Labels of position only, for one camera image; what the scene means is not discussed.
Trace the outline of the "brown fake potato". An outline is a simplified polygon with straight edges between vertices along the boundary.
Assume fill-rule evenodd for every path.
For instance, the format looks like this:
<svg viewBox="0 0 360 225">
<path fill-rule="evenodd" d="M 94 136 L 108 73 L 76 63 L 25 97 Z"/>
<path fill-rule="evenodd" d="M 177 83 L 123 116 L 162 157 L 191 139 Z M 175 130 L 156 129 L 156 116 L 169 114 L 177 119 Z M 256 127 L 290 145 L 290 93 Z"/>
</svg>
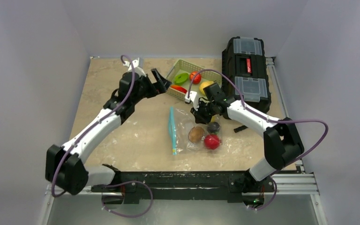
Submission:
<svg viewBox="0 0 360 225">
<path fill-rule="evenodd" d="M 201 126 L 192 127 L 188 133 L 188 140 L 191 143 L 198 143 L 204 137 L 205 131 Z"/>
</svg>

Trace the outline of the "red orange fake tomato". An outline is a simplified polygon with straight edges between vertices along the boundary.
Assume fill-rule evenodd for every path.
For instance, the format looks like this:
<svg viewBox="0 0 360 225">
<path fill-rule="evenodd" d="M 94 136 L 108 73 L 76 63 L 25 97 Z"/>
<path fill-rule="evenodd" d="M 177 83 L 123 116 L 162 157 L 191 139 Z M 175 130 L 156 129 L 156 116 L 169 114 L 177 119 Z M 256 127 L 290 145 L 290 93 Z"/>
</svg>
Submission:
<svg viewBox="0 0 360 225">
<path fill-rule="evenodd" d="M 187 93 L 187 90 L 179 85 L 171 85 L 171 88 L 184 94 Z"/>
</svg>

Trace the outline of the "clear zip bag blue seal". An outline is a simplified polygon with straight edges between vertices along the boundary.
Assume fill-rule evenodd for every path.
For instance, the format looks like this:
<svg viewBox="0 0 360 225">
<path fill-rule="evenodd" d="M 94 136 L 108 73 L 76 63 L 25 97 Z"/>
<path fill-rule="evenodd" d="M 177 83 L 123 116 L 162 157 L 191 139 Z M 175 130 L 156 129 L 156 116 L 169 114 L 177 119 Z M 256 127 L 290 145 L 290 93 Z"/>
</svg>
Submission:
<svg viewBox="0 0 360 225">
<path fill-rule="evenodd" d="M 193 115 L 174 107 L 169 110 L 168 134 L 173 155 L 216 151 L 223 144 L 222 125 L 217 115 L 207 124 L 200 124 Z"/>
</svg>

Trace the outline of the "red fake apple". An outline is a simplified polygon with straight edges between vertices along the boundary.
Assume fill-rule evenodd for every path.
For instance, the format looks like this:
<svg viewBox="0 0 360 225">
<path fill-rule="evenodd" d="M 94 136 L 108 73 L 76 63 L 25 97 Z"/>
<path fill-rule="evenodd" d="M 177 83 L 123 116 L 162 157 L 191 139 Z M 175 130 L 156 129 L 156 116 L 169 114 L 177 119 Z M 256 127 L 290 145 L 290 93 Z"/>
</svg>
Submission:
<svg viewBox="0 0 360 225">
<path fill-rule="evenodd" d="M 221 144 L 221 139 L 216 134 L 209 134 L 204 139 L 204 146 L 209 150 L 217 149 Z"/>
</svg>

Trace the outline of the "yellow fake lemon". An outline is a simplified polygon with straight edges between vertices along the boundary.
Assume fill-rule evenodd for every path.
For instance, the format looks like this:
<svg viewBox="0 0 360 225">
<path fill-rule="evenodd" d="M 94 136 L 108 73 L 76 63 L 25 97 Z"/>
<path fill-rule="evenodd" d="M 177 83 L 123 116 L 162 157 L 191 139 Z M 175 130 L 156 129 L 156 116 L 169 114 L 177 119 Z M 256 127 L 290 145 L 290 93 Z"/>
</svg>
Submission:
<svg viewBox="0 0 360 225">
<path fill-rule="evenodd" d="M 201 82 L 200 85 L 199 85 L 199 92 L 205 96 L 206 93 L 204 91 L 204 89 L 210 85 L 212 85 L 214 83 L 214 81 L 204 81 L 204 82 Z"/>
</svg>

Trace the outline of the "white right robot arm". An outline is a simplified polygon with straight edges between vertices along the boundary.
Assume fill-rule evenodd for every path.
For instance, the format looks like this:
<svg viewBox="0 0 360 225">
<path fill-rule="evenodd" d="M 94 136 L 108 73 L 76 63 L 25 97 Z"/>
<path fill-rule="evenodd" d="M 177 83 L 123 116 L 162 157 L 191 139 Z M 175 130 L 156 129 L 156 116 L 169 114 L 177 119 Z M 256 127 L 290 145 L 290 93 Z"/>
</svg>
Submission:
<svg viewBox="0 0 360 225">
<path fill-rule="evenodd" d="M 280 120 L 249 107 L 239 96 L 226 95 L 217 83 L 204 88 L 207 101 L 198 92 L 188 91 L 185 102 L 192 104 L 196 123 L 207 124 L 215 115 L 234 120 L 253 130 L 263 139 L 264 156 L 247 170 L 244 184 L 251 191 L 263 184 L 263 179 L 292 163 L 304 153 L 300 135 L 289 118 Z"/>
</svg>

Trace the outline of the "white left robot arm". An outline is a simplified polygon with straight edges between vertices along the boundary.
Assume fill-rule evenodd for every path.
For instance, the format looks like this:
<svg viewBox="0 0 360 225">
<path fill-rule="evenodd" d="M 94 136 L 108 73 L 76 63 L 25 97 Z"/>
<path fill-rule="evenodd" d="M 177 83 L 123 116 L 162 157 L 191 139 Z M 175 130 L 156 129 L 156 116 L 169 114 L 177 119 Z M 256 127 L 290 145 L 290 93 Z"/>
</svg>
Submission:
<svg viewBox="0 0 360 225">
<path fill-rule="evenodd" d="M 117 191 L 121 186 L 116 168 L 101 165 L 87 169 L 85 162 L 93 150 L 115 129 L 119 128 L 135 111 L 135 105 L 144 98 L 166 93 L 171 81 L 154 68 L 151 70 L 156 82 L 147 74 L 128 71 L 122 75 L 119 87 L 103 105 L 97 117 L 68 142 L 48 148 L 45 163 L 45 179 L 76 195 L 87 186 L 104 186 Z"/>
</svg>

